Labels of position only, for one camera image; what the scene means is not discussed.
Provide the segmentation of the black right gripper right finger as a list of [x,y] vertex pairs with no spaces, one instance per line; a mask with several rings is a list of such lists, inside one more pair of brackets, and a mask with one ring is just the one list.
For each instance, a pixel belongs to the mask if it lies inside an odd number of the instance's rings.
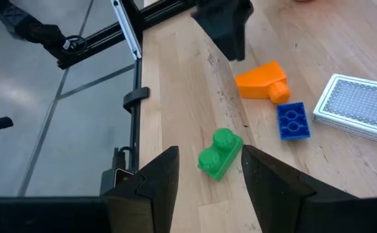
[[351,195],[251,145],[241,163],[263,232],[377,232],[377,197]]

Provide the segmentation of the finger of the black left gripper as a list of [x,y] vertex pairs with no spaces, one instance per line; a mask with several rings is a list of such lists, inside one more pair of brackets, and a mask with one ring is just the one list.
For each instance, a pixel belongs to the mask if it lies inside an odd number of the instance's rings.
[[196,1],[196,10],[192,13],[194,20],[229,61],[237,58],[233,14],[233,2],[227,0]]
[[245,59],[246,45],[246,22],[253,13],[254,8],[250,0],[241,0],[238,5],[238,24],[236,26],[236,59]]

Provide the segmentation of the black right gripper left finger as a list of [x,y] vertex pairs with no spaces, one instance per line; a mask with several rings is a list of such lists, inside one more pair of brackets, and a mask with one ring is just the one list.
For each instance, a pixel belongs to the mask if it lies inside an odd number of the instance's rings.
[[98,197],[0,197],[0,232],[170,232],[178,180],[171,146]]

